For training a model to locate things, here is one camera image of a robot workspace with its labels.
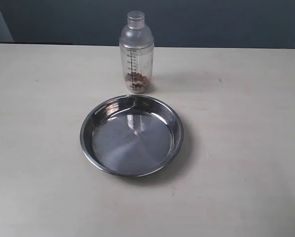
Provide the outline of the clear plastic shaker bottle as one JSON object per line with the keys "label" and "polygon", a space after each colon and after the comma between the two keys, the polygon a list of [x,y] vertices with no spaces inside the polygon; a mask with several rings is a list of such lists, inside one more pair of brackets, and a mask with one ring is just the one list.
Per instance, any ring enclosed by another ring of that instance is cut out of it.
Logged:
{"label": "clear plastic shaker bottle", "polygon": [[135,94],[148,90],[152,79],[154,37],[141,11],[127,13],[127,24],[119,37],[123,79]]}

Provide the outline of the round stainless steel tray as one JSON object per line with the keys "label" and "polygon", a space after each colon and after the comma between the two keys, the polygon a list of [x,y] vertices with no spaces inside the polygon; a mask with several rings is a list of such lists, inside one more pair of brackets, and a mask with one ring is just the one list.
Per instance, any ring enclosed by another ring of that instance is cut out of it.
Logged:
{"label": "round stainless steel tray", "polygon": [[184,127],[163,101],[139,94],[111,98],[84,119],[80,145],[99,170],[120,177],[142,177],[168,165],[179,153]]}

